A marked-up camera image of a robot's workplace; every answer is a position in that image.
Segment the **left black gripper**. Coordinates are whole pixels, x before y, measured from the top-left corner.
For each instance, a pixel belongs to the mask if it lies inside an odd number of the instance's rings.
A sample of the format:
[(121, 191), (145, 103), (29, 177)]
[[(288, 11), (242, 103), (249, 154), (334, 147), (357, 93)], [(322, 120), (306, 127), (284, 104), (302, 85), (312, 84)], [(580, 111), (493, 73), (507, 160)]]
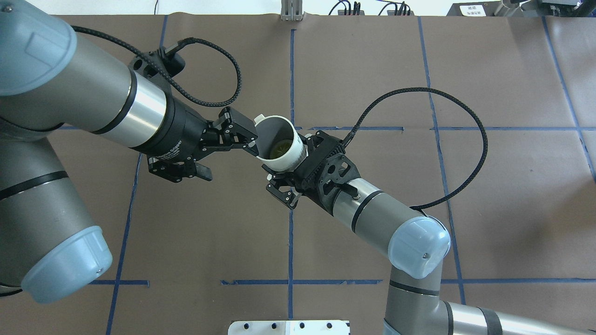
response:
[(193, 155), (204, 131), (210, 127), (218, 138), (212, 146), (215, 151), (242, 149), (253, 156), (259, 155), (255, 122), (238, 110), (224, 107), (218, 119), (210, 121), (172, 95), (166, 96), (166, 102), (162, 124), (147, 142), (140, 145), (140, 153), (148, 156), (149, 173), (174, 183), (183, 178), (212, 181), (209, 167), (192, 158), (185, 161)]

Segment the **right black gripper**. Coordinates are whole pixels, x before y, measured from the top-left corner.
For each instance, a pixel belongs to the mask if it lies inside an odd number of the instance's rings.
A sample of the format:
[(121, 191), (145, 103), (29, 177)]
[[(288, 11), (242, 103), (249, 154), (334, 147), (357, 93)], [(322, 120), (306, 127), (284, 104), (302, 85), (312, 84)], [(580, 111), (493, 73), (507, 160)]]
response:
[(296, 172), (266, 170), (266, 190), (287, 208), (296, 208), (304, 195), (329, 214), (347, 183), (360, 178), (355, 163), (345, 154), (343, 141), (324, 131), (298, 134), (305, 148), (306, 159)]

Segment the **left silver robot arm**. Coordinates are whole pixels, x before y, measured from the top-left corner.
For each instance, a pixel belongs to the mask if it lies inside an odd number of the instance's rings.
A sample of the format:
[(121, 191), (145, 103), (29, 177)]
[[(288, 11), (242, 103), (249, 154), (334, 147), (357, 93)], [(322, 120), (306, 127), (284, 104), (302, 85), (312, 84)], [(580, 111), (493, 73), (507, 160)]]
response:
[[(210, 47), (230, 60), (236, 89), (204, 101), (174, 77), (179, 51)], [(218, 151), (257, 155), (252, 120), (231, 107), (238, 61), (207, 40), (141, 51), (71, 25), (25, 0), (1, 2), (1, 297), (59, 301), (102, 276), (113, 255), (54, 140), (71, 126), (146, 155), (164, 180), (211, 180), (199, 161)]]

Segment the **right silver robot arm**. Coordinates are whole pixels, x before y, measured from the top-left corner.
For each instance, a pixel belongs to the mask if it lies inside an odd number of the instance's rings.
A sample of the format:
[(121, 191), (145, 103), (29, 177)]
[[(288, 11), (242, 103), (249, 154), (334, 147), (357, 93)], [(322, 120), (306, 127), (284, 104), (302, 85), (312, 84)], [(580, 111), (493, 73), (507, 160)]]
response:
[(256, 142), (267, 189), (289, 208), (305, 196), (390, 262), (385, 335), (593, 335), (526, 317), (443, 301), (443, 260), (451, 247), (438, 219), (364, 180), (343, 142), (325, 132), (276, 131)]

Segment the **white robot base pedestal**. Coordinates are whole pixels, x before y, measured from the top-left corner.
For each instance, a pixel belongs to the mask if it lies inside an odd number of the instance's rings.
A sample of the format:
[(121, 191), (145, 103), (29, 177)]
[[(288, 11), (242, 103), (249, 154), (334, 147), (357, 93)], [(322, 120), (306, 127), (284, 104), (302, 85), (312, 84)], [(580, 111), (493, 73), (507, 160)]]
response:
[(350, 335), (343, 320), (266, 320), (233, 322), (228, 335)]

